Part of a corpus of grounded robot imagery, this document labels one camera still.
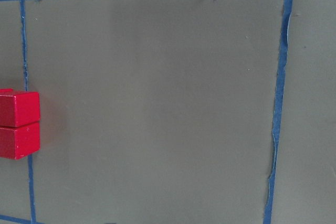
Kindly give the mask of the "red block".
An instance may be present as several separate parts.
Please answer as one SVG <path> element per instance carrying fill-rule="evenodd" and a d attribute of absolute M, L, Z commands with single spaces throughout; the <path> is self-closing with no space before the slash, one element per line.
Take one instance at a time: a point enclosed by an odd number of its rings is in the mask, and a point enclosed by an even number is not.
<path fill-rule="evenodd" d="M 20 127 L 1 126 L 2 158 L 18 160 L 38 150 L 40 150 L 39 122 Z"/>
<path fill-rule="evenodd" d="M 19 127 L 40 120 L 38 92 L 17 91 L 1 95 L 1 126 Z"/>
<path fill-rule="evenodd" d="M 13 89 L 0 89 L 0 95 L 4 95 L 14 91 Z"/>

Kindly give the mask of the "centre vertical blue tape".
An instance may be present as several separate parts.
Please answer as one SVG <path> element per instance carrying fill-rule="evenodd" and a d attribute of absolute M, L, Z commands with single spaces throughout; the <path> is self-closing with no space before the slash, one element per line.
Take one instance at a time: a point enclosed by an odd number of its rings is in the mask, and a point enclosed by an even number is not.
<path fill-rule="evenodd" d="M 28 64 L 27 64 L 27 38 L 26 38 L 26 11 L 25 0 L 19 0 L 20 20 L 21 20 L 21 40 L 22 40 L 22 58 L 23 58 L 23 78 L 24 90 L 28 91 Z M 33 155 L 28 155 L 28 188 L 29 188 L 29 205 L 30 205 L 30 223 L 37 223 L 35 192 L 34 192 L 34 167 Z"/>

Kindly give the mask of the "wrinkled vertical blue tape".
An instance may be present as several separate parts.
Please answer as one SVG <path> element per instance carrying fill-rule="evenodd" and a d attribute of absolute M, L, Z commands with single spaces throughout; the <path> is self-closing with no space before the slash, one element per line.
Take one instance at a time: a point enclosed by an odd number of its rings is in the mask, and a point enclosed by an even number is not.
<path fill-rule="evenodd" d="M 268 197 L 264 208 L 263 224 L 271 224 L 272 219 L 272 205 L 274 202 L 277 155 L 281 130 L 282 119 L 282 105 L 284 97 L 284 87 L 286 79 L 286 65 L 288 56 L 288 31 L 292 12 L 293 0 L 283 0 L 283 14 L 281 22 L 281 33 L 279 41 L 279 56 L 277 67 L 277 78 L 275 88 L 274 112 L 272 117 L 272 139 L 273 139 L 273 153 L 271 172 L 268 177 Z"/>

